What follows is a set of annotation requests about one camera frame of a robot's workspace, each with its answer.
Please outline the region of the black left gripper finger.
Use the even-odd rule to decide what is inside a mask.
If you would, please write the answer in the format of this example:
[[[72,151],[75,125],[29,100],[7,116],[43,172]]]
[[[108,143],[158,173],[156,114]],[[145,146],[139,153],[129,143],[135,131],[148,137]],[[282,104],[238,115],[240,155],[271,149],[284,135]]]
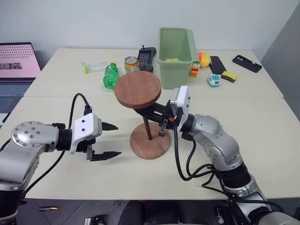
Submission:
[[[90,161],[104,161],[104,160],[109,160],[111,158],[114,158],[118,155],[120,155],[121,152],[116,152],[116,151],[105,151],[102,154],[95,154],[94,152],[92,153]]]
[[[109,124],[106,122],[101,122],[101,127],[103,131],[112,131],[112,130],[118,130],[119,128],[113,124]]]

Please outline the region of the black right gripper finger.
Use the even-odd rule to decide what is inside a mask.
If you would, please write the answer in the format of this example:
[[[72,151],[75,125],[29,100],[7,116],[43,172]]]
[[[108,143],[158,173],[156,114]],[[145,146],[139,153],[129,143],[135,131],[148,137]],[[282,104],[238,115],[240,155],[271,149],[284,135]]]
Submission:
[[[153,104],[146,108],[140,109],[143,114],[146,115],[162,115],[164,113],[165,106],[161,104]]]
[[[145,117],[148,120],[161,124],[162,122],[162,115],[155,113],[154,111],[144,110],[144,109],[135,109],[135,111]]]

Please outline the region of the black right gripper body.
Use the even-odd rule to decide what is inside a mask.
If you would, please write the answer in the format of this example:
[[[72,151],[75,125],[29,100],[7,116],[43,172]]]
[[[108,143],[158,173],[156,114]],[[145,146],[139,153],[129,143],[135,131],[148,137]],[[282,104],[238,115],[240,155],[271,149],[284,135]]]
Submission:
[[[166,130],[174,130],[177,128],[180,123],[180,109],[174,104],[174,101],[169,100],[164,109],[164,113],[162,114],[162,122],[158,124],[160,127],[160,131],[158,135],[161,137],[165,136]]]

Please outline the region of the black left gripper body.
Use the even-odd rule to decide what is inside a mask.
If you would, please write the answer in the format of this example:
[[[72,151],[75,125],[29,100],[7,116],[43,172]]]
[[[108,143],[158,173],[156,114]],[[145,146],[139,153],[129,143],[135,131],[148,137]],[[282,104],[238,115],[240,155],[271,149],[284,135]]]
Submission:
[[[76,147],[76,152],[81,152],[86,154],[86,159],[89,161],[95,161],[94,158],[94,150],[92,149],[92,145],[96,143],[96,139],[93,138],[91,140],[83,140],[78,143]]]

